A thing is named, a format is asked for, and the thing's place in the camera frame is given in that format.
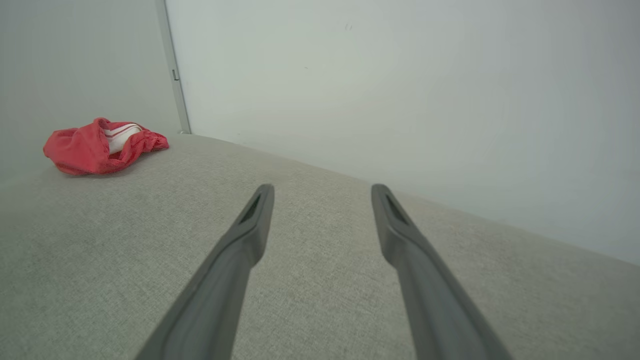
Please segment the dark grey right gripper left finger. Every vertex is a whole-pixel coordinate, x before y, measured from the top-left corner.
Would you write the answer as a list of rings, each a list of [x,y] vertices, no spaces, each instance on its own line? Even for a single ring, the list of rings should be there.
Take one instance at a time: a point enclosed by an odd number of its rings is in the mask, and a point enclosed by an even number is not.
[[[265,253],[275,189],[261,184],[169,308],[138,360],[229,360],[249,276]]]

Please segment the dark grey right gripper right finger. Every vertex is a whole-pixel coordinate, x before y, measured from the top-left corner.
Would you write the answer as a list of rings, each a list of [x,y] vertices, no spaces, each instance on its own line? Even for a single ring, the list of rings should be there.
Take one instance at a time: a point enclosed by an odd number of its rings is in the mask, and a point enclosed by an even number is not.
[[[512,355],[448,265],[384,184],[371,187],[384,259],[397,272],[419,360],[510,360]]]

